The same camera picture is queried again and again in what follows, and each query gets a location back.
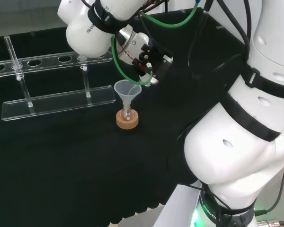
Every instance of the green tube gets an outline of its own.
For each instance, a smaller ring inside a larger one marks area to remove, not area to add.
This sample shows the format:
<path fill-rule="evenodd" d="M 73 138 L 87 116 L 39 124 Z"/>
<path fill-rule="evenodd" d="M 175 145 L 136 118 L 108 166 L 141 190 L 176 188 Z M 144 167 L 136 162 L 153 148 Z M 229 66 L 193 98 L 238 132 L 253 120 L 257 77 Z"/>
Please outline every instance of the green tube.
<path fill-rule="evenodd" d="M 157 19 L 151 17 L 150 15 L 147 15 L 146 13 L 141 13 L 141 16 L 152 21 L 153 23 L 160 25 L 162 27 L 167 27 L 167 28 L 176 28 L 176 27 L 181 27 L 184 24 L 186 24 L 188 21 L 190 21 L 190 19 L 194 16 L 195 12 L 197 11 L 197 7 L 198 7 L 198 3 L 195 3 L 194 9 L 193 11 L 191 11 L 191 13 L 189 14 L 189 16 L 183 20 L 182 22 L 178 23 L 178 24 L 174 24 L 174 25 L 170 25 L 170 24 L 165 24 L 161 21 L 158 21 Z"/>
<path fill-rule="evenodd" d="M 113 56 L 113 59 L 114 59 L 114 62 L 115 62 L 115 65 L 117 67 L 117 69 L 119 70 L 119 72 L 121 73 L 121 75 L 127 79 L 128 81 L 132 82 L 133 84 L 136 84 L 136 85 L 147 85 L 150 83 L 151 79 L 152 79 L 152 76 L 153 76 L 153 72 L 151 72 L 151 77 L 146 81 L 146 82 L 137 82 L 137 81 L 134 81 L 132 79 L 130 79 L 121 69 L 120 65 L 119 65 L 119 62 L 117 60 L 117 55 L 116 55 L 116 51 L 115 51 L 115 36 L 113 36 L 112 38 L 112 56 Z"/>

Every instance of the green light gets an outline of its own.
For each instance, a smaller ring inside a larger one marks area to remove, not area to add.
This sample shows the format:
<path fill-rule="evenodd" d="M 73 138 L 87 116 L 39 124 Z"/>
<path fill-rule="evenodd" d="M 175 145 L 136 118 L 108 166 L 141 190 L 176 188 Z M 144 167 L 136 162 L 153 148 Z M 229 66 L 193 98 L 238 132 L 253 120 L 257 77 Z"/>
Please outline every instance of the green light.
<path fill-rule="evenodd" d="M 198 211 L 195 210 L 194 213 L 193 213 L 193 216 L 191 217 L 190 227 L 194 227 L 195 226 L 195 223 L 197 222 L 198 218 L 199 218 Z"/>
<path fill-rule="evenodd" d="M 194 211 L 191 217 L 190 227 L 205 227 L 197 210 Z"/>

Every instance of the acrylic test tube rack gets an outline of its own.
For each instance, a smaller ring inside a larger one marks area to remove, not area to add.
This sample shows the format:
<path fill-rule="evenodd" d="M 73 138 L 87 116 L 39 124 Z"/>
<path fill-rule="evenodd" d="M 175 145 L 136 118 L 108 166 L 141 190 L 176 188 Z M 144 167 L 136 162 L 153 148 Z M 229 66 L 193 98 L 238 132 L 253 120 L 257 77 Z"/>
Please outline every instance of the acrylic test tube rack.
<path fill-rule="evenodd" d="M 4 102 L 2 120 L 10 121 L 26 117 L 52 114 L 62 111 L 113 103 L 115 94 L 112 86 L 90 88 L 88 65 L 109 62 L 112 55 L 107 52 L 100 58 L 87 58 L 76 52 L 44 55 L 18 59 L 9 36 L 4 37 L 11 60 L 0 61 L 0 77 L 15 75 L 20 83 L 24 99 Z M 84 90 L 31 97 L 25 83 L 25 73 L 54 70 L 78 66 L 81 68 Z"/>

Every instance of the cable connector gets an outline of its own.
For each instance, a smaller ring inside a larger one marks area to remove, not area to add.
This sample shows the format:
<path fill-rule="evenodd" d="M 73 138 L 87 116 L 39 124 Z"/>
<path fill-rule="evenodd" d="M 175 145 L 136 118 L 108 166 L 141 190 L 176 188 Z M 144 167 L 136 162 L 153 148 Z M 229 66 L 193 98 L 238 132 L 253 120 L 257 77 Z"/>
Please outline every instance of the cable connector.
<path fill-rule="evenodd" d="M 152 68 L 152 64 L 150 62 L 146 63 L 146 66 L 150 69 Z"/>
<path fill-rule="evenodd" d="M 256 210 L 255 211 L 256 217 L 261 216 L 261 215 L 265 215 L 265 214 L 267 214 L 267 210 Z"/>

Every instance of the black tablecloth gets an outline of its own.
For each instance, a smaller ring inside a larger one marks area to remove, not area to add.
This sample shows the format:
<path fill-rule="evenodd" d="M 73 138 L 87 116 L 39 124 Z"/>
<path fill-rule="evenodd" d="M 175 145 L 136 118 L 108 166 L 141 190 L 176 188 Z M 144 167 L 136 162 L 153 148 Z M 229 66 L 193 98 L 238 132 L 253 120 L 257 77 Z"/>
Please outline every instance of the black tablecloth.
<path fill-rule="evenodd" d="M 147 23 L 153 37 L 174 53 L 168 75 L 143 88 L 132 107 L 140 123 L 123 131 L 115 123 L 122 108 L 113 104 L 17 121 L 1 120 L 2 102 L 23 98 L 15 77 L 0 78 L 0 227 L 106 227 L 122 218 L 165 204 L 178 181 L 194 180 L 177 142 L 181 130 L 218 102 L 235 75 L 214 67 L 242 51 L 241 43 L 212 18 L 193 51 L 192 80 L 187 51 L 202 11 L 179 29 Z M 189 12 L 157 17 L 174 23 Z M 143 32 L 139 21 L 131 23 Z M 18 57 L 71 51 L 65 28 L 11 36 Z M 8 59 L 0 37 L 0 60 Z M 83 89 L 80 69 L 27 74 L 31 96 Z M 114 63 L 89 66 L 91 87 L 123 79 Z M 170 174 L 167 156 L 170 155 Z"/>

